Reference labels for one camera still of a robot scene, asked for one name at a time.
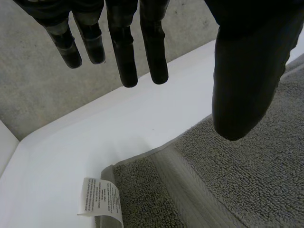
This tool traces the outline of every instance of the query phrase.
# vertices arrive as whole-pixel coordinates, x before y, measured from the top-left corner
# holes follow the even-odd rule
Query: finger
[[[68,14],[60,20],[36,19],[56,45],[66,65],[71,69],[80,67],[82,60],[68,25]]]
[[[215,49],[212,115],[228,140],[247,135],[274,97],[303,27],[304,5],[284,8],[250,28],[221,26]]]
[[[70,9],[64,0],[14,1],[46,29],[70,68],[81,66],[82,60],[68,26]]]
[[[137,10],[137,0],[106,0],[109,31],[118,71],[125,87],[136,86],[138,79],[130,25]]]
[[[148,65],[155,84],[168,81],[162,19],[170,0],[140,0],[140,20]]]
[[[105,50],[98,20],[104,7],[103,0],[73,0],[72,12],[88,56],[93,64],[105,60]]]

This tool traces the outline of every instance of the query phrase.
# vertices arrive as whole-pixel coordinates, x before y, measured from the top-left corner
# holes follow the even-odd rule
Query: towel
[[[230,142],[209,116],[160,148],[103,170],[125,227],[304,226],[304,55],[262,121]],[[96,217],[96,227],[121,227]]]

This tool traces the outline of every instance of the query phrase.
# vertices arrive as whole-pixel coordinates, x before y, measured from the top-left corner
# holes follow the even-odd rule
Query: hand
[[[72,11],[91,62],[104,62],[105,51],[98,24],[104,0],[14,1],[46,29],[65,63],[70,68],[77,68],[81,66],[82,60],[68,25],[68,15]],[[138,82],[130,30],[137,3],[138,0],[106,0],[109,31],[120,78],[125,87],[133,87]],[[165,34],[161,23],[168,4],[169,0],[140,0],[142,35],[151,77],[156,84],[168,80]]]

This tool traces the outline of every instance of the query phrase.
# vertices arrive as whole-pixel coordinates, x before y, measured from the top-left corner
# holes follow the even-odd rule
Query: care label
[[[82,184],[77,215],[108,215],[124,226],[118,188],[110,181],[86,177]]]

